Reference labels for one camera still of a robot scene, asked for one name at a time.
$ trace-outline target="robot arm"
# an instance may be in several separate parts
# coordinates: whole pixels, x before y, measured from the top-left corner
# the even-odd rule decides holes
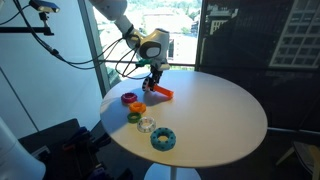
[[[127,8],[126,0],[90,0],[90,2],[108,20],[115,21],[128,46],[131,49],[138,47],[137,54],[143,59],[151,60],[150,65],[154,70],[162,72],[170,69],[167,63],[169,32],[158,28],[150,35],[141,34],[124,15]]]

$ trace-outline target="clear ring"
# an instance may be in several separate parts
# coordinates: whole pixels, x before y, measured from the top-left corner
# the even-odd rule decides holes
[[[143,117],[138,121],[137,128],[143,133],[152,132],[156,129],[156,121],[151,117]]]

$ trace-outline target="teal gear-shaped ring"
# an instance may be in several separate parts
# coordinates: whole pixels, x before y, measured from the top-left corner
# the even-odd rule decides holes
[[[166,140],[160,140],[159,137],[165,136]],[[168,151],[176,144],[176,135],[169,128],[161,127],[152,132],[150,136],[152,146],[159,151]]]

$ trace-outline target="white round table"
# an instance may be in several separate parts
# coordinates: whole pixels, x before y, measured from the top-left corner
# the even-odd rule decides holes
[[[193,168],[237,161],[254,151],[266,135],[263,108],[230,81],[195,71],[164,71],[159,85],[174,92],[172,99],[158,92],[143,92],[142,82],[128,79],[117,84],[104,97],[100,113],[104,129],[116,143],[155,162],[145,179],[200,179]],[[142,116],[154,118],[157,128],[173,130],[173,149],[154,149],[151,133],[142,133],[137,124],[128,123],[129,108],[121,102],[127,92],[146,104]]]

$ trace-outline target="wall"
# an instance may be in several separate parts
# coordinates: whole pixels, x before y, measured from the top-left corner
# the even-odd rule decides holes
[[[49,26],[55,35],[38,34],[39,37],[67,60],[90,59],[78,2],[55,0],[54,3],[61,9],[59,13],[49,14]],[[0,12],[0,22],[16,12],[13,2],[6,1]],[[33,27],[43,27],[36,10],[28,7],[24,12]],[[25,24],[19,15],[1,27],[4,26],[25,27]],[[95,71],[78,70],[57,60],[31,34],[0,33],[0,66],[26,108],[24,112],[0,74],[0,116],[18,138],[36,132],[36,127],[42,130],[71,118],[77,118],[80,125],[88,129],[100,120],[102,97]]]

